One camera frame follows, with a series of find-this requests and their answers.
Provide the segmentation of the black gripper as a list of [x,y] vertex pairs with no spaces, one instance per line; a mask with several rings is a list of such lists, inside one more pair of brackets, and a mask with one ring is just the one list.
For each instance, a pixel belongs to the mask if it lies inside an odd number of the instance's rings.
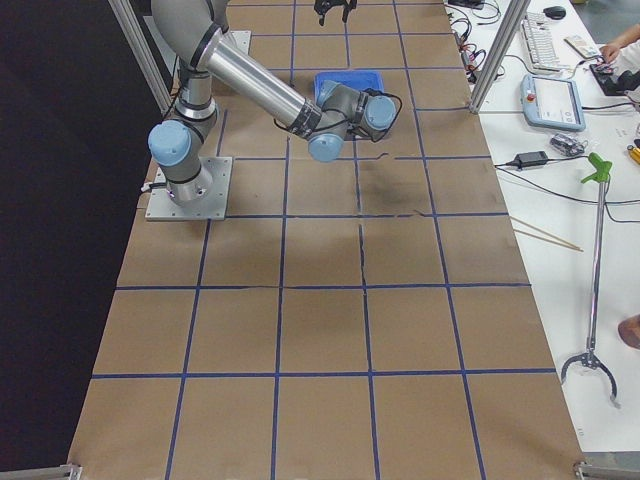
[[318,22],[320,25],[325,24],[326,13],[334,8],[342,7],[342,22],[346,23],[349,18],[349,14],[356,9],[356,0],[315,0],[314,11],[318,15]]

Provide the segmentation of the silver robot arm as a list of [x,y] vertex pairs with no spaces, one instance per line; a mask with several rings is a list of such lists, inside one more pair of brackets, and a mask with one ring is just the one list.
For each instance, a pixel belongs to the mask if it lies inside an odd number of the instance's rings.
[[329,80],[316,99],[306,98],[243,52],[226,10],[224,1],[151,4],[156,27],[179,60],[175,104],[148,136],[171,204],[196,207],[214,194],[217,177],[200,150],[217,121],[216,86],[270,114],[277,128],[306,140],[317,161],[337,159],[349,137],[378,142],[386,136],[402,108],[399,97]]

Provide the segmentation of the person hand at desk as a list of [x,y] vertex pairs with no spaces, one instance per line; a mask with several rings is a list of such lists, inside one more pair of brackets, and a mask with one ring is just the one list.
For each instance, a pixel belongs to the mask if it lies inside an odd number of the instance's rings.
[[622,46],[616,42],[609,42],[600,47],[600,53],[605,63],[612,63],[619,55]]

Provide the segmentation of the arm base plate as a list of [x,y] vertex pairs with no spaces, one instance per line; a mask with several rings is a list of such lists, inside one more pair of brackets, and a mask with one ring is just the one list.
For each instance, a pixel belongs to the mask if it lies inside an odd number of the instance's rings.
[[160,167],[150,190],[145,218],[148,221],[222,221],[226,217],[232,157],[200,157],[199,174],[190,182],[166,180]]

